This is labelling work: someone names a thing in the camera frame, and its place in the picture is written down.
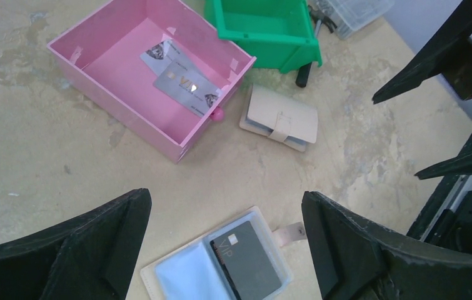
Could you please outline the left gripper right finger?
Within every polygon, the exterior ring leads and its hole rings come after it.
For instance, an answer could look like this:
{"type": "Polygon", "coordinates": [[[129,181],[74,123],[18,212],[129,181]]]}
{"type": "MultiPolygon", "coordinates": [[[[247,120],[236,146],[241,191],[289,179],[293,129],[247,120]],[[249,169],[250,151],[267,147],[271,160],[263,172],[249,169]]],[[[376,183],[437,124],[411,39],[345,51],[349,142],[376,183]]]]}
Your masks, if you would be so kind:
{"type": "Polygon", "coordinates": [[[362,217],[320,192],[301,203],[323,299],[472,299],[472,254],[362,217]]]}

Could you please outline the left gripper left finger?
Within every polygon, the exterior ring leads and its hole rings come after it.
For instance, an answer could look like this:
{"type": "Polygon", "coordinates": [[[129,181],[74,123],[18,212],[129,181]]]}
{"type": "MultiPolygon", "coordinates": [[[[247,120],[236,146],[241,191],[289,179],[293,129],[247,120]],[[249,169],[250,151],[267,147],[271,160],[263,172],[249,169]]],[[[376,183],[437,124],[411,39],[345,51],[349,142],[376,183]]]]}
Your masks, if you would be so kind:
{"type": "Polygon", "coordinates": [[[0,299],[124,299],[151,207],[149,190],[134,189],[0,244],[0,299]]]}

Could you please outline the dark grey VIP card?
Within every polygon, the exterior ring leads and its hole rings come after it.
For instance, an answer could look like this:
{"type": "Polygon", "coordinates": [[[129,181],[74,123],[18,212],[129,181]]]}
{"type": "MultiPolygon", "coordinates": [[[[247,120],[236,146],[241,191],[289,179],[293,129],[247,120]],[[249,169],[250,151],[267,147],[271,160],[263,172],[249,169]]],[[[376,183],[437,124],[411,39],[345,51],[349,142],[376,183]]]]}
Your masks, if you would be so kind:
{"type": "Polygon", "coordinates": [[[264,299],[282,282],[250,221],[210,240],[236,299],[264,299]]]}

